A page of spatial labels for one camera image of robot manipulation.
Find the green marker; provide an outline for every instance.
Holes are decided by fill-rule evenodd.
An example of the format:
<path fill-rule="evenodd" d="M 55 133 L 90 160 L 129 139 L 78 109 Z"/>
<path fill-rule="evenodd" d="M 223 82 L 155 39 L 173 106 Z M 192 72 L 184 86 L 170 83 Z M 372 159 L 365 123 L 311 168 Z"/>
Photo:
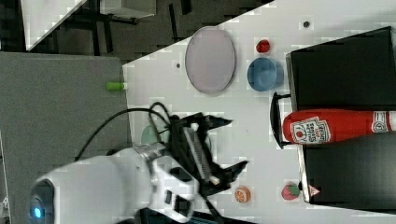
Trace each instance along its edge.
<path fill-rule="evenodd" d="M 107 82 L 108 91 L 125 91 L 128 90 L 128 83 L 125 82 Z"/>

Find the screw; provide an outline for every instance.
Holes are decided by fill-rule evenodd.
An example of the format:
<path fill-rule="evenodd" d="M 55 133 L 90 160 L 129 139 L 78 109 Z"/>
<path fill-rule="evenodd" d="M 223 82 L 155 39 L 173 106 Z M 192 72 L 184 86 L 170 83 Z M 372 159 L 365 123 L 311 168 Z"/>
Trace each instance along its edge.
<path fill-rule="evenodd" d="M 305 21 L 303 24 L 304 28 L 308 28 L 310 25 L 311 25 L 311 22 L 309 22 L 309 21 Z"/>

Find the white robot body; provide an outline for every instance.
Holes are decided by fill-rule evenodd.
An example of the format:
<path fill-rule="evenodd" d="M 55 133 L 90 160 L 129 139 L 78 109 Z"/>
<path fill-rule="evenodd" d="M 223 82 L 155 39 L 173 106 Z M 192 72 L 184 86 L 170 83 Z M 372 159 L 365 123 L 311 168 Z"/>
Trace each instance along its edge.
<path fill-rule="evenodd" d="M 40 177 L 32 190 L 30 223 L 112 224 L 134 218 L 146 207 L 187 222 L 198 181 L 187 172 L 191 178 L 187 182 L 170 175 L 170 170 L 180 165 L 161 155 L 160 150 L 164 150 L 161 144 L 126 148 L 113 156 L 77 161 Z M 166 202 L 168 191 L 173 195 L 170 203 Z M 183 206 L 189 202 L 187 212 L 175 208 L 177 197 Z"/>

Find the small round object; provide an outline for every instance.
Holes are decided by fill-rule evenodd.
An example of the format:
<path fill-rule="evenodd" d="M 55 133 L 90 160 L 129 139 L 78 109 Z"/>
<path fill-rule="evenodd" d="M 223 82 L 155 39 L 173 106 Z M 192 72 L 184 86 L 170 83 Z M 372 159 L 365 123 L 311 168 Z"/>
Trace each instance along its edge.
<path fill-rule="evenodd" d="M 310 25 L 311 25 L 311 22 L 309 22 L 309 21 L 305 21 L 303 23 L 304 28 L 308 28 Z"/>
<path fill-rule="evenodd" d="M 282 198 L 286 201 L 291 201 L 300 195 L 300 190 L 297 185 L 294 184 L 288 184 L 285 186 L 285 188 L 282 189 Z"/>
<path fill-rule="evenodd" d="M 247 203 L 250 201 L 250 190 L 247 187 L 241 186 L 235 190 L 235 199 L 239 203 Z"/>
<path fill-rule="evenodd" d="M 303 137 L 303 133 L 302 133 L 302 132 L 297 132 L 296 135 L 297 135 L 297 137 L 299 137 L 299 138 Z"/>
<path fill-rule="evenodd" d="M 270 50 L 270 42 L 268 40 L 262 40 L 256 45 L 256 50 L 259 53 L 266 53 Z"/>
<path fill-rule="evenodd" d="M 160 133 L 160 137 L 162 138 L 163 141 L 167 141 L 169 137 L 169 132 Z M 153 144 L 156 142 L 158 142 L 158 140 L 157 140 L 157 135 L 154 132 L 154 129 L 151 127 L 151 125 L 146 126 L 140 137 L 140 143 L 142 145 L 145 145 L 145 144 Z"/>
<path fill-rule="evenodd" d="M 268 58 L 258 58 L 247 70 L 247 81 L 255 91 L 272 90 L 283 81 L 283 68 Z"/>

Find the gray table surface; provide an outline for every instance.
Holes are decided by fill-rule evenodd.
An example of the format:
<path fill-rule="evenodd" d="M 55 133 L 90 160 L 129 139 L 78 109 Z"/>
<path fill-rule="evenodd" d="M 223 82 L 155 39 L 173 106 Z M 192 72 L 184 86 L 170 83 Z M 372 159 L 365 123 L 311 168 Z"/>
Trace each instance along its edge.
<path fill-rule="evenodd" d="M 127 107 L 117 58 L 0 53 L 0 131 L 11 223 L 27 223 L 29 193 L 44 173 L 72 162 L 89 135 Z M 130 142 L 127 116 L 108 124 L 85 157 Z"/>

